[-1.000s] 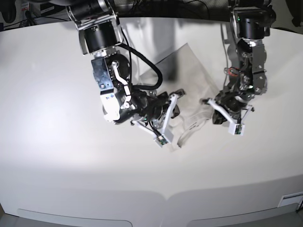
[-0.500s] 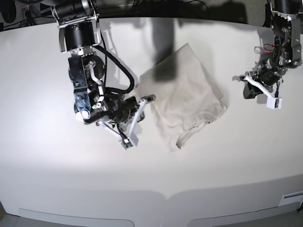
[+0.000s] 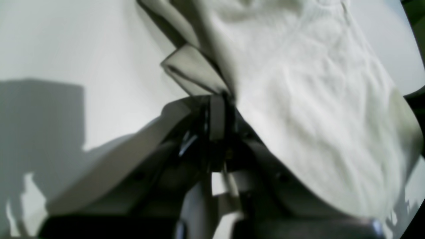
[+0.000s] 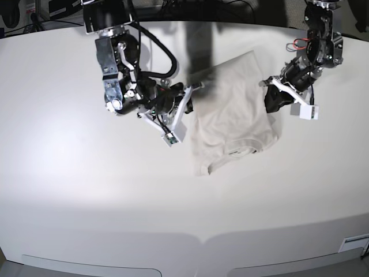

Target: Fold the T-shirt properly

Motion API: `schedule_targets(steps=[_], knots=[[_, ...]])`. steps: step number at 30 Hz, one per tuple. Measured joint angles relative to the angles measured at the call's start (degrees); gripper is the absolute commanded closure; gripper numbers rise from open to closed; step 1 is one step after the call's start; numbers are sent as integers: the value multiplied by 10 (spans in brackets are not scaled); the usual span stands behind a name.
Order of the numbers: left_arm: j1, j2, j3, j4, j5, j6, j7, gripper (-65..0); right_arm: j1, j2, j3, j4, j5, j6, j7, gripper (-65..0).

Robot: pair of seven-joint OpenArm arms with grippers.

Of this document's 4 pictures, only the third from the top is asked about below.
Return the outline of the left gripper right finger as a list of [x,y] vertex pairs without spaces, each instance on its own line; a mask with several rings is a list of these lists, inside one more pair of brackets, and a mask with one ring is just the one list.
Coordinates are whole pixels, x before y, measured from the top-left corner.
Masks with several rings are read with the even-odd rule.
[[372,218],[349,216],[311,192],[217,97],[218,165],[242,218],[232,239],[384,239]]

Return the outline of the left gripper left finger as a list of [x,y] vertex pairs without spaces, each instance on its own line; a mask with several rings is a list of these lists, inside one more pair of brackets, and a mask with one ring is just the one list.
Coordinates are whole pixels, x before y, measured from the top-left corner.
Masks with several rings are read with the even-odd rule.
[[179,119],[120,181],[88,204],[49,217],[41,239],[212,239],[214,142],[211,118],[216,96],[168,104],[189,114]]

